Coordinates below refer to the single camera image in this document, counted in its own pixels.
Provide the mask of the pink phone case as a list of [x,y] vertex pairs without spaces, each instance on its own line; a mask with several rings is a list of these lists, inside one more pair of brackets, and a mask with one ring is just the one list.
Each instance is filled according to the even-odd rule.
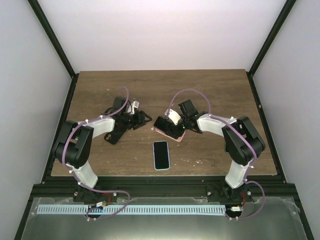
[[157,132],[157,133],[159,133],[159,134],[161,134],[161,135],[163,135],[163,136],[165,136],[165,137],[167,137],[167,138],[169,138],[169,139],[171,139],[171,140],[173,140],[173,141],[176,141],[176,142],[181,142],[182,141],[182,139],[184,138],[184,136],[185,136],[185,132],[182,134],[182,136],[180,136],[180,137],[178,137],[178,138],[174,138],[174,137],[171,137],[171,136],[169,136],[169,135],[167,135],[167,134],[165,134],[165,132],[163,132],[162,130],[160,130],[160,129],[158,129],[158,128],[154,128],[154,130]]

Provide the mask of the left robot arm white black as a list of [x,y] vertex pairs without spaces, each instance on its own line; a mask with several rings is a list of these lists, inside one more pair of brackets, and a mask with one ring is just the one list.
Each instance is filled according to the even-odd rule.
[[67,120],[58,134],[52,155],[74,176],[77,183],[86,187],[84,195],[89,201],[97,202],[102,189],[97,186],[98,176],[89,164],[92,140],[103,135],[112,145],[118,143],[128,130],[136,130],[152,121],[152,117],[139,110],[138,101],[129,101],[117,96],[112,107],[91,120],[76,122]]

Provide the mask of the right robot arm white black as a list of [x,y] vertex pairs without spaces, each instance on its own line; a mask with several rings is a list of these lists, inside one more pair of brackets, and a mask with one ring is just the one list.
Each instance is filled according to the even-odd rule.
[[223,137],[231,164],[220,191],[225,200],[236,200],[242,195],[241,187],[247,181],[249,169],[254,167],[254,162],[266,149],[262,137],[247,116],[225,118],[207,111],[199,112],[189,99],[178,106],[181,113],[170,108],[164,113],[169,124],[165,134],[175,140],[181,139],[186,130]]

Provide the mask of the metal base plate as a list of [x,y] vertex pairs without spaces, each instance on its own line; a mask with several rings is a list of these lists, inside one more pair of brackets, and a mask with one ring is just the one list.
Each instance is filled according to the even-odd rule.
[[[254,198],[245,219],[224,215],[37,214],[38,205],[87,205],[71,198],[36,198],[23,240],[305,240],[291,198]],[[217,205],[194,198],[136,198],[129,205]]]

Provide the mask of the black phone case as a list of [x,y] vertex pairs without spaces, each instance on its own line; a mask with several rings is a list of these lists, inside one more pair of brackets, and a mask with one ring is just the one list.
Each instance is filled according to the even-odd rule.
[[115,145],[128,130],[129,128],[127,125],[115,126],[113,131],[106,133],[103,139],[106,142]]

